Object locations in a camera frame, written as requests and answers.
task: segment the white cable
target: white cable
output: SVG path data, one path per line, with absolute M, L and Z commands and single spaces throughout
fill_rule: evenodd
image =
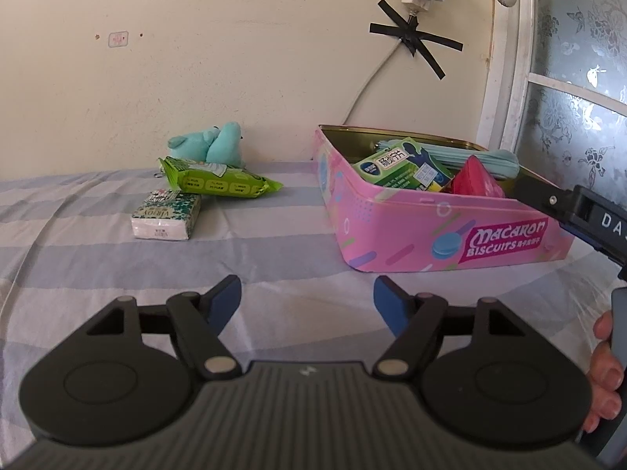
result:
M 366 91 L 366 88 L 368 88 L 368 86 L 372 83 L 372 80 L 377 76 L 377 74 L 379 73 L 379 71 L 385 66 L 386 63 L 388 63 L 388 61 L 390 60 L 390 58 L 392 58 L 392 55 L 396 52 L 396 50 L 398 49 L 398 47 L 400 46 L 400 39 L 396 41 L 396 43 L 394 44 L 394 47 L 390 50 L 390 52 L 385 56 L 385 58 L 379 63 L 379 65 L 377 65 L 377 67 L 372 71 L 372 74 L 370 76 L 368 76 L 368 79 L 366 80 L 366 82 L 361 86 L 361 88 L 359 89 L 359 91 L 357 92 L 356 97 L 353 99 L 353 102 L 350 104 L 350 108 L 349 111 L 346 113 L 346 116 L 344 117 L 344 120 L 342 120 L 342 125 L 346 125 L 348 123 L 348 120 L 350 118 L 350 115 L 352 115 L 353 110 L 355 109 L 355 107 L 357 106 L 357 103 L 359 102 L 359 100 L 361 99 L 361 96 L 364 94 L 364 92 Z

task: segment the pink label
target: pink label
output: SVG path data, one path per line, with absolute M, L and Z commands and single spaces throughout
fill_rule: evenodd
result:
M 129 45 L 128 32 L 113 32 L 109 34 L 109 47 L 125 47 Z
M 473 228 L 466 239 L 460 263 L 528 251 L 540 246 L 549 218 Z

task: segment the red package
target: red package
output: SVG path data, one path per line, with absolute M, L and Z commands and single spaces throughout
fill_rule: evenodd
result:
M 471 155 L 464 167 L 453 179 L 453 194 L 466 196 L 485 196 L 487 198 L 505 198 L 506 194 L 497 181 L 488 173 L 481 161 Z

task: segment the black circular pad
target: black circular pad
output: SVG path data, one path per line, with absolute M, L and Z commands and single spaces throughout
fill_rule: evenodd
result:
M 490 339 L 427 367 L 419 386 L 435 418 L 496 449 L 532 450 L 574 437 L 591 403 L 581 371 L 546 342 Z
M 32 368 L 20 406 L 37 437 L 111 446 L 145 437 L 183 411 L 191 379 L 174 357 L 119 336 L 61 344 Z
M 119 362 L 90 362 L 77 367 L 65 378 L 65 390 L 86 405 L 113 403 L 137 386 L 137 373 Z

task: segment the stuffed animal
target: stuffed animal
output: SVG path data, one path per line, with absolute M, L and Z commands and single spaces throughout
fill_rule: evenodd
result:
M 222 129 L 209 130 L 172 137 L 167 145 L 170 157 L 196 162 L 226 164 L 243 168 L 239 151 L 241 128 L 237 122 L 229 122 Z
M 167 142 L 170 157 L 205 162 L 211 143 L 216 139 L 220 129 L 212 127 L 202 132 L 171 137 Z

